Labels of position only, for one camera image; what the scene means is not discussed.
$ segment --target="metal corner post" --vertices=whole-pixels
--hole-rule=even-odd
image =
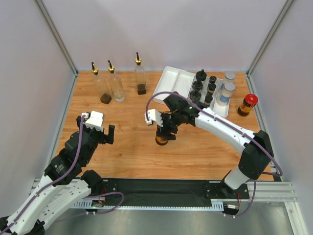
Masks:
[[[265,50],[267,49],[269,43],[271,42],[273,36],[275,35],[275,33],[277,32],[277,30],[279,29],[279,26],[281,25],[281,23],[283,22],[285,16],[287,15],[287,13],[290,10],[290,7],[292,6],[293,2],[295,0],[286,0],[282,10],[280,11],[279,15],[277,16],[272,28],[270,29],[268,35],[266,36],[261,48],[259,49],[257,55],[255,56],[250,68],[247,71],[247,75],[248,77],[251,76],[251,74],[253,73],[255,67],[257,66],[259,60],[261,59],[263,53],[265,52]]]
[[[73,73],[75,76],[77,76],[78,74],[78,70],[77,68],[75,67],[74,63],[73,63],[73,60],[71,59],[61,37],[60,37],[60,34],[58,33],[58,30],[56,29],[46,7],[45,7],[45,4],[43,3],[43,0],[34,0],[38,10],[40,11],[43,19],[45,20],[50,32],[52,33],[54,39],[55,39],[55,42],[57,43],[57,45],[59,46],[62,54],[64,55],[68,65],[70,66],[70,68],[72,69]]]

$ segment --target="plastic container with white lid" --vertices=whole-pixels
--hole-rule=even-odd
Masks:
[[[234,72],[227,72],[225,73],[225,76],[224,76],[224,79],[223,79],[223,83],[221,85],[221,88],[220,88],[220,92],[223,90],[224,88],[224,85],[226,82],[230,82],[230,83],[233,83],[234,79],[236,78],[236,74]]]
[[[221,91],[220,96],[216,100],[217,104],[220,106],[226,106],[229,103],[229,99],[235,90],[235,85],[231,82],[226,82],[224,88]]]

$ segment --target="black lid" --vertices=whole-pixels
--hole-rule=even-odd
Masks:
[[[206,79],[206,73],[204,72],[204,70],[201,70],[199,72],[196,73],[196,80],[203,82]]]
[[[206,103],[210,103],[211,101],[213,100],[213,97],[210,93],[208,93],[206,96],[205,96],[205,102]]]
[[[215,83],[216,79],[216,76],[210,76],[210,83]]]
[[[208,89],[210,91],[214,91],[216,89],[216,85],[214,83],[209,84]]]

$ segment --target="container label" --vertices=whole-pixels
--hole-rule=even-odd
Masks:
[[[227,103],[229,101],[230,97],[225,97],[223,95],[221,95],[220,101],[223,103]]]

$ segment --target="wooden tabletop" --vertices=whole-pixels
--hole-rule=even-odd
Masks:
[[[57,151],[64,148],[65,141],[72,133],[78,131],[76,118],[82,112],[94,110],[104,113],[106,134],[109,124],[115,125],[114,144],[99,145],[83,171],[93,169],[103,178],[222,179],[238,164],[240,154],[228,143],[191,125],[183,124],[179,127],[176,141],[169,141],[165,146],[157,145],[157,126],[147,126],[144,112],[162,72],[146,72],[145,95],[137,94],[134,72],[117,73],[121,76],[126,93],[121,103],[115,100],[110,104],[100,102],[92,84],[91,71],[83,71],[78,77]],[[106,78],[109,76],[108,72],[101,74]],[[207,72],[207,75],[224,77],[223,72]],[[227,119],[258,132],[259,126],[253,111],[247,117],[237,114],[237,108],[248,94],[245,75],[237,73],[234,84],[236,90],[230,99]],[[165,105],[151,102],[149,109],[153,108],[168,111]],[[260,179],[272,180],[272,177],[262,175]]]

